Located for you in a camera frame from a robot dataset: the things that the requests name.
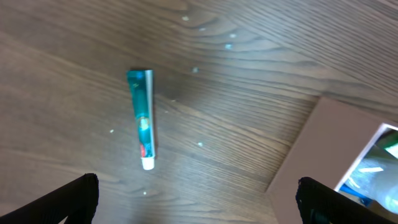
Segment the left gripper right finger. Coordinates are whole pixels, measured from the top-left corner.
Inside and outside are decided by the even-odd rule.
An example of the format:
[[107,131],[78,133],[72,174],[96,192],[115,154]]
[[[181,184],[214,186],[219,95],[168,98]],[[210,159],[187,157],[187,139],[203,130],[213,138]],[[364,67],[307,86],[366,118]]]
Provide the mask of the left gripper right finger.
[[394,224],[310,177],[295,196],[303,224]]

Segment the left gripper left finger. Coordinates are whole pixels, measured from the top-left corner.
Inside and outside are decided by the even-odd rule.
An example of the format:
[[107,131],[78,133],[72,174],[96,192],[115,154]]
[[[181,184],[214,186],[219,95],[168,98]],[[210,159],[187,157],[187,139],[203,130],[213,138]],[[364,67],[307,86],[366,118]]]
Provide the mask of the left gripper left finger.
[[98,201],[98,177],[88,173],[3,215],[1,223],[91,223]]

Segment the clear pump soap bottle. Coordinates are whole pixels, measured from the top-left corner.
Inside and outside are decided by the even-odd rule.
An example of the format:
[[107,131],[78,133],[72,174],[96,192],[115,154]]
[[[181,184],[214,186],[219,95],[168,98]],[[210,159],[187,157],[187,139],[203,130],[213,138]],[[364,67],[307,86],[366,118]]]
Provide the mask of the clear pump soap bottle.
[[397,213],[397,158],[385,150],[370,150],[345,184],[355,192]]

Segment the green toothpaste tube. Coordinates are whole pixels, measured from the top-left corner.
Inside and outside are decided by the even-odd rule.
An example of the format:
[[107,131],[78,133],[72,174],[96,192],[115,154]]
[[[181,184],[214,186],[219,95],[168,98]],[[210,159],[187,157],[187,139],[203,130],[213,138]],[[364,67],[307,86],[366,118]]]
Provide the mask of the green toothpaste tube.
[[127,72],[144,170],[152,170],[155,167],[153,80],[152,70],[130,70]]

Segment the blue disposable razor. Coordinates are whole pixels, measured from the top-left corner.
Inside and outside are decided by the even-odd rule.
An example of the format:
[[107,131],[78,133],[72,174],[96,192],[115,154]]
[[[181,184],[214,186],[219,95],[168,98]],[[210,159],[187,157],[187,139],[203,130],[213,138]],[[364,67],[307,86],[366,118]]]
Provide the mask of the blue disposable razor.
[[344,192],[345,194],[348,194],[350,196],[353,196],[355,198],[355,201],[357,201],[358,203],[364,205],[365,207],[368,207],[373,200],[360,194],[359,192],[353,190],[352,188],[350,188],[348,185],[343,184],[340,189],[339,192],[342,193]]

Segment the green white soap bar packet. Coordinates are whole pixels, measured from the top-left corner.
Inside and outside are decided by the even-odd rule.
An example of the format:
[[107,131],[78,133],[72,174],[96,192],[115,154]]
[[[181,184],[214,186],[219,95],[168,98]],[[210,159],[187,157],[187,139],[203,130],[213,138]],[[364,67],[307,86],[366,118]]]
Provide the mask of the green white soap bar packet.
[[397,158],[397,131],[390,132],[383,140],[382,148]]

